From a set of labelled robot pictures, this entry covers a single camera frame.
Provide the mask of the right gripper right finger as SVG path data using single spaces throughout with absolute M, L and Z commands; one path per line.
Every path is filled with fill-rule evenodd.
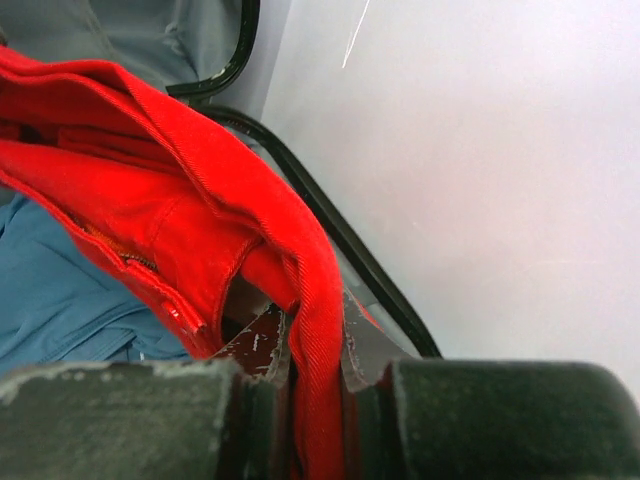
M 635 479 L 639 411 L 588 363 L 409 355 L 343 295 L 350 479 Z

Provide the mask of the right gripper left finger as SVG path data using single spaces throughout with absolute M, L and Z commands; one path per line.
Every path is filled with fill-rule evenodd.
M 76 362 L 1 381 L 5 479 L 286 479 L 289 317 L 205 361 Z

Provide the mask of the blue cloth garment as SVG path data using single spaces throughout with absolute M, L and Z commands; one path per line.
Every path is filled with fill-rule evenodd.
M 1 208 L 1 370 L 53 362 L 185 360 L 180 341 L 93 265 L 36 202 Z

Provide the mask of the red garment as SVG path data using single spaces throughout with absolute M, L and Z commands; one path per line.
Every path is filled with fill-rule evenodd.
M 300 197 L 214 121 L 103 60 L 1 51 L 1 180 L 39 203 L 198 359 L 241 277 L 294 318 L 297 479 L 345 477 L 343 283 Z

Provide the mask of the white black space suitcase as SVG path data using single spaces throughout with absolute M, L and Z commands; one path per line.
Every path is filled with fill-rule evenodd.
M 43 62 L 113 61 L 248 140 L 325 228 L 357 299 L 403 347 L 440 357 L 409 301 L 291 150 L 222 103 L 249 63 L 260 20 L 258 1 L 4 1 L 1 42 Z

